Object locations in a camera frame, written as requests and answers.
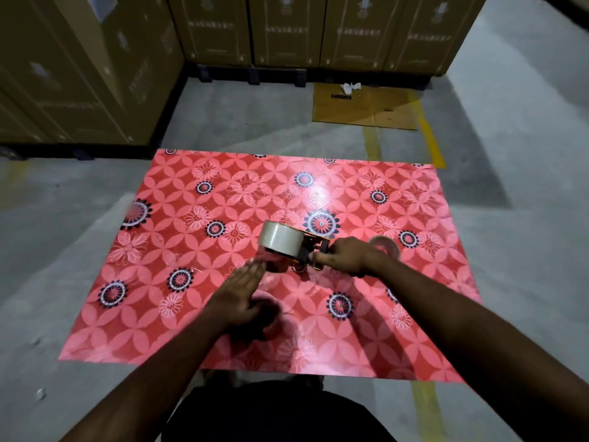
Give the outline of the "person's right hand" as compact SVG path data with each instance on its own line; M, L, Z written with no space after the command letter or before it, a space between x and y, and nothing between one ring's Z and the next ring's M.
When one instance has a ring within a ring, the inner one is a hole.
M356 237L335 239L329 249L342 251L342 273L353 277L378 277L387 262L388 255Z

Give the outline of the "person's left hand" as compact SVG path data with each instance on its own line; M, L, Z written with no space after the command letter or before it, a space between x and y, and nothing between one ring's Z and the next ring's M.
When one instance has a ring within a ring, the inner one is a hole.
M234 292L234 272L211 295L204 313L223 331L254 324L269 326L280 313L280 306L266 297L239 296Z

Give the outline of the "black orange tape dispenser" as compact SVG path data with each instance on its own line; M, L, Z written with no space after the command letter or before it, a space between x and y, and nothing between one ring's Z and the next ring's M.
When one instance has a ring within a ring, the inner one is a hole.
M272 262L273 271L285 273L291 269L297 274L306 272L308 268L320 271L323 265L313 262L310 255L315 252L327 253L330 244L331 241L327 237L302 231L280 236L271 248L278 256L277 260Z

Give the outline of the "person's left forearm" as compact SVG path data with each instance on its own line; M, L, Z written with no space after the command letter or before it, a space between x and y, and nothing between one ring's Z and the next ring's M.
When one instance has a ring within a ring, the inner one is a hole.
M131 372L60 442L154 442L230 323L220 311L201 312Z

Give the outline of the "person's right forearm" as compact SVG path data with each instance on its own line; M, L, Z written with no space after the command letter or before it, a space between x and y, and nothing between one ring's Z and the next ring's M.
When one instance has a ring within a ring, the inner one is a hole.
M589 442L589 384L494 312L379 251L375 274L525 442Z

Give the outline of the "white packing tape roll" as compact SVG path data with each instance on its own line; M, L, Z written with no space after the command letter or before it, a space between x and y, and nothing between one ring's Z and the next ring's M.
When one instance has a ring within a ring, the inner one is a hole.
M297 259L304 239L305 233L302 230L267 220L261 227L257 244L266 251Z

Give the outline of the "clear tape roll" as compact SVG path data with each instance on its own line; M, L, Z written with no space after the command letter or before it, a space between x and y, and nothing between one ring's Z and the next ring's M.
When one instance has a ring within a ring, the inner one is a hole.
M368 244L386 252L386 254L392 259L400 260L401 258L401 250L399 246L390 237L382 235L374 236L369 239Z

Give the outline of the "red floral wrapping paper sheet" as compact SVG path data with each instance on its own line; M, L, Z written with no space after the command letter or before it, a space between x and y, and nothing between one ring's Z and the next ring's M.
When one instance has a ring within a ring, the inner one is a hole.
M481 302L431 165L159 150L58 357L139 364L256 255L265 221L327 239L383 236L400 260ZM279 321L203 368L463 382L394 294L325 268L267 273Z

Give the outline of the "person's black clothing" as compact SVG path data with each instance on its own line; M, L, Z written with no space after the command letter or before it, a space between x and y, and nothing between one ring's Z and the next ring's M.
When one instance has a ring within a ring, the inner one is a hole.
M198 386L161 442L397 442L363 405L295 381Z

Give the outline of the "flat brown cardboard sheet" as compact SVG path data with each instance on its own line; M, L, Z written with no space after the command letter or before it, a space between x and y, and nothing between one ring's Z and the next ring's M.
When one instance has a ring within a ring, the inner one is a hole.
M375 126L415 131L418 123L411 105L413 90L353 86L348 94L342 85L315 83L312 120L350 126Z

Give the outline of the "tall brown cardboard box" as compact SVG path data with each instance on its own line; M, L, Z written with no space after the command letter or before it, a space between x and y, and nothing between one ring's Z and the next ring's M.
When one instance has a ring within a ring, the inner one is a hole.
M382 70L442 76L486 0L405 0Z
M168 0L188 61L252 66L246 0Z
M320 67L380 72L407 0L327 0Z
M316 68L327 0L248 0L254 65Z

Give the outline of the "large brown cardboard box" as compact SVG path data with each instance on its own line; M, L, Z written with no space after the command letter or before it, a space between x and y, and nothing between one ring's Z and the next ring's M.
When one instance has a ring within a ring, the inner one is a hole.
M132 143L71 51L34 0L0 0L0 88L53 142Z
M51 0L116 101L127 141L148 144L184 64L168 0Z

